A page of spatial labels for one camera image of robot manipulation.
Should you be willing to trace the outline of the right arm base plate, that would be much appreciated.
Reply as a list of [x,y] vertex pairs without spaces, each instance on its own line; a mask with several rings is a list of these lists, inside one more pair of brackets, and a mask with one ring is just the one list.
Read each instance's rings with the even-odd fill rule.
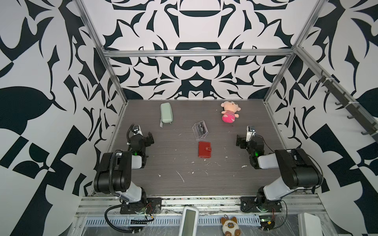
[[240,209],[244,213],[269,213],[281,212],[282,205],[280,201],[270,201],[265,198],[258,198],[255,196],[240,197]]

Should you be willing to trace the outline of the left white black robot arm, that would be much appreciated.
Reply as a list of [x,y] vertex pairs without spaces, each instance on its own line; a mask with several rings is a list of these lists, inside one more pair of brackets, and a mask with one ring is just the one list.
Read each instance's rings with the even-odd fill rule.
[[94,178],[97,193],[111,194],[128,204],[147,204],[145,190],[132,182],[132,170],[145,167],[146,148],[154,144],[152,133],[144,137],[136,134],[129,138],[126,151],[105,153]]

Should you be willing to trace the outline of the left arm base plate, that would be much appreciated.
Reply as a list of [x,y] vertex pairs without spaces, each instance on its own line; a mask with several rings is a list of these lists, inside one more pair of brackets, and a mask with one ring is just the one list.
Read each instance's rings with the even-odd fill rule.
[[153,214],[160,211],[162,198],[147,198],[139,202],[124,204],[120,214]]

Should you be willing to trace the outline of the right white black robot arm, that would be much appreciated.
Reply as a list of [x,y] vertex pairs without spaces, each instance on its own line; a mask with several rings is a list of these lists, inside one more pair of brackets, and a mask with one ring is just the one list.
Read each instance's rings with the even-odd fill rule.
[[236,146],[249,154],[252,167],[260,169],[279,169],[281,176],[271,184],[261,187],[254,199],[256,207],[270,207],[296,190],[318,188],[323,182],[323,172],[312,158],[301,148],[276,149],[264,153],[265,140],[260,135],[236,136]]

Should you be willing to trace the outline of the clear acrylic card box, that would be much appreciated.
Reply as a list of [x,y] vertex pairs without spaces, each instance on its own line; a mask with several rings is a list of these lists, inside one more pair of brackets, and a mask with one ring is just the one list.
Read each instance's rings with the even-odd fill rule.
[[204,140],[206,136],[208,135],[208,129],[207,129],[205,121],[200,121],[198,123],[195,123],[192,129],[193,129],[196,141]]

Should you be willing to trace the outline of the red leather card holder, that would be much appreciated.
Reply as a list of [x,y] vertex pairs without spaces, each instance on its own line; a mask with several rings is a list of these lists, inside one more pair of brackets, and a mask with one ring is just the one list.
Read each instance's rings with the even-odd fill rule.
[[199,158],[211,158],[212,148],[210,142],[198,143],[198,157]]

